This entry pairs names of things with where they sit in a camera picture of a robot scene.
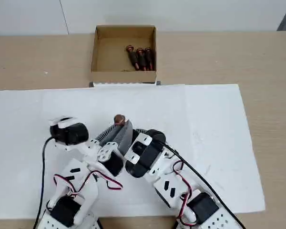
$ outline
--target red wire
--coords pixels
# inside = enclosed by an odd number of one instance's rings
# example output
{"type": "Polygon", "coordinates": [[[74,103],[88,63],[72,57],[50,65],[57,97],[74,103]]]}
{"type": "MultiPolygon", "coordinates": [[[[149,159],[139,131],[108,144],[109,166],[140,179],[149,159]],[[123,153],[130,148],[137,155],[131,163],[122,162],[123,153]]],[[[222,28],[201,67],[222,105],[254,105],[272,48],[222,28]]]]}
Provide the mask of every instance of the red wire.
{"type": "Polygon", "coordinates": [[[192,188],[189,184],[189,182],[187,182],[187,180],[180,174],[177,172],[177,170],[175,169],[175,165],[177,165],[178,163],[182,162],[181,160],[179,161],[176,161],[174,164],[173,164],[173,171],[174,173],[176,173],[177,175],[179,175],[181,178],[182,178],[182,181],[187,185],[188,189],[189,189],[189,193],[190,193],[190,196],[189,196],[189,199],[192,197],[192,188]]]}
{"type": "Polygon", "coordinates": [[[55,177],[58,177],[58,178],[64,180],[65,182],[67,182],[71,186],[71,188],[73,189],[72,192],[76,191],[74,185],[67,178],[65,178],[65,177],[63,177],[62,175],[59,175],[59,174],[54,174],[53,180],[54,180],[55,184],[57,184],[57,181],[56,181],[55,177]]]}
{"type": "Polygon", "coordinates": [[[85,178],[84,182],[82,183],[81,187],[79,188],[78,191],[76,191],[74,185],[68,180],[66,179],[65,177],[59,175],[59,174],[54,174],[54,177],[53,177],[53,180],[54,180],[54,183],[57,185],[57,181],[55,179],[55,177],[58,177],[60,179],[63,179],[64,181],[66,181],[70,186],[71,186],[71,189],[72,189],[72,192],[73,192],[73,195],[77,195],[78,193],[80,193],[80,191],[82,190],[82,188],[85,186],[86,182],[88,181],[89,177],[94,174],[94,173],[99,173],[101,176],[103,176],[103,178],[106,180],[106,183],[107,183],[107,187],[108,189],[110,190],[121,190],[123,188],[123,185],[121,183],[119,183],[118,181],[106,176],[104,173],[98,171],[98,170],[93,170],[91,171],[87,177],[85,178]],[[111,181],[113,183],[115,183],[116,185],[118,185],[119,187],[110,187],[109,186],[109,182],[108,181],[111,181]]]}
{"type": "Polygon", "coordinates": [[[181,222],[183,225],[191,227],[191,226],[194,226],[194,225],[196,225],[196,224],[195,224],[195,223],[194,223],[194,224],[185,223],[185,222],[183,222],[183,220],[182,220],[182,215],[183,215],[183,212],[184,212],[185,205],[187,204],[188,199],[190,199],[191,196],[192,196],[192,188],[191,188],[190,184],[187,182],[187,180],[186,180],[180,173],[178,173],[177,170],[175,169],[175,165],[177,165],[177,164],[180,163],[180,162],[182,162],[182,161],[179,160],[179,161],[176,161],[176,162],[173,164],[173,171],[174,171],[174,173],[176,173],[177,175],[179,175],[179,176],[182,178],[182,181],[183,181],[183,182],[187,185],[187,187],[188,187],[188,192],[186,193],[186,195],[185,195],[185,197],[184,197],[184,199],[183,199],[183,202],[182,202],[182,205],[181,205],[179,214],[178,214],[178,216],[177,216],[177,219],[179,219],[180,222],[181,222]]]}
{"type": "Polygon", "coordinates": [[[80,187],[80,189],[78,190],[78,192],[80,192],[80,191],[82,190],[82,188],[85,186],[87,180],[89,179],[89,177],[90,177],[91,174],[93,174],[93,173],[99,173],[99,174],[101,174],[103,177],[105,177],[105,179],[107,180],[107,182],[108,182],[108,180],[109,180],[109,181],[115,183],[116,185],[120,186],[120,187],[109,187],[109,186],[107,185],[107,187],[108,187],[110,190],[121,190],[121,189],[123,188],[123,185],[122,185],[121,183],[119,183],[118,181],[113,180],[112,178],[106,176],[104,173],[102,173],[102,172],[100,172],[100,171],[98,171],[98,170],[93,170],[93,171],[91,171],[91,172],[88,174],[88,176],[85,178],[85,180],[84,180],[82,186],[80,187]]]}

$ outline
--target screw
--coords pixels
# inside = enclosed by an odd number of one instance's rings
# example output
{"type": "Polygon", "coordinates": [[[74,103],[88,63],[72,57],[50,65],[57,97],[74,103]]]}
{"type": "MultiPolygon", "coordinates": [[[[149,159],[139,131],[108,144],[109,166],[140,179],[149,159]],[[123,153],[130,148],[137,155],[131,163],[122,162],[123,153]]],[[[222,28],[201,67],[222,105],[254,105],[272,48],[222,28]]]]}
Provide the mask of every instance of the screw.
{"type": "Polygon", "coordinates": [[[139,61],[140,69],[143,71],[146,71],[146,61],[144,57],[144,50],[142,48],[138,48],[137,54],[138,54],[138,61],[139,61]]]}
{"type": "Polygon", "coordinates": [[[128,57],[130,59],[130,62],[132,63],[136,71],[138,71],[140,69],[139,64],[138,64],[138,58],[137,58],[137,54],[133,50],[134,48],[132,45],[126,46],[126,51],[128,52],[128,57]]]}
{"type": "Polygon", "coordinates": [[[148,69],[150,71],[153,71],[153,52],[151,48],[145,49],[145,58],[146,58],[148,69]]]}
{"type": "Polygon", "coordinates": [[[114,118],[114,125],[125,125],[125,116],[117,114],[114,118]]]}

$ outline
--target white bracket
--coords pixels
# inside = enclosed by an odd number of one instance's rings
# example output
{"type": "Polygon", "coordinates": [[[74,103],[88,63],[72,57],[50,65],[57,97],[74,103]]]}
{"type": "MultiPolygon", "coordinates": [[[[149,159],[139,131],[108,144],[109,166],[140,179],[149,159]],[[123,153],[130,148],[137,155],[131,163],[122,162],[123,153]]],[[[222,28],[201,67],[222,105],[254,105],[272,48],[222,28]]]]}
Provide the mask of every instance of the white bracket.
{"type": "Polygon", "coordinates": [[[145,146],[149,146],[149,144],[152,142],[152,137],[150,137],[149,135],[140,133],[136,140],[134,141],[134,143],[130,146],[129,150],[127,151],[127,153],[125,154],[125,159],[130,161],[131,163],[133,163],[134,165],[138,163],[138,161],[140,160],[140,156],[137,155],[134,151],[133,151],[133,145],[136,142],[141,142],[143,145],[145,146]]]}

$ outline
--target white wall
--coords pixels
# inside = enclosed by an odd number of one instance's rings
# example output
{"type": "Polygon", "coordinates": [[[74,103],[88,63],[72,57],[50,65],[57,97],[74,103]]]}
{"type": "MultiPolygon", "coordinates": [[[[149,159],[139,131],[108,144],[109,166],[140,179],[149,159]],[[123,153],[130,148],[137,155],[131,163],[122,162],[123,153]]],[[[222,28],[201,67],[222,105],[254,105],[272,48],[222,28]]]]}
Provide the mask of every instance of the white wall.
{"type": "Polygon", "coordinates": [[[0,35],[67,34],[59,0],[0,0],[0,35]]]}
{"type": "Polygon", "coordinates": [[[154,24],[161,31],[275,31],[286,0],[61,0],[71,33],[97,24],[154,24]]]}
{"type": "Polygon", "coordinates": [[[89,33],[97,24],[160,31],[275,31],[286,0],[0,0],[0,35],[89,33]]]}

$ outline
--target cardboard box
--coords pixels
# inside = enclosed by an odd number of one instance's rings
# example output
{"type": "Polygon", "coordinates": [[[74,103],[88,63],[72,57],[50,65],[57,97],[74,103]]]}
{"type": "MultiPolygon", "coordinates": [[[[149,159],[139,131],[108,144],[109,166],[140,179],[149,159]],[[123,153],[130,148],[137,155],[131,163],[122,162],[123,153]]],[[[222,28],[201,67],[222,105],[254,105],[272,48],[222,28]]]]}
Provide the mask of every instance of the cardboard box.
{"type": "Polygon", "coordinates": [[[156,28],[154,26],[96,27],[92,55],[92,81],[94,83],[154,83],[156,71],[136,71],[128,58],[126,46],[151,47],[155,55],[156,28]]]}

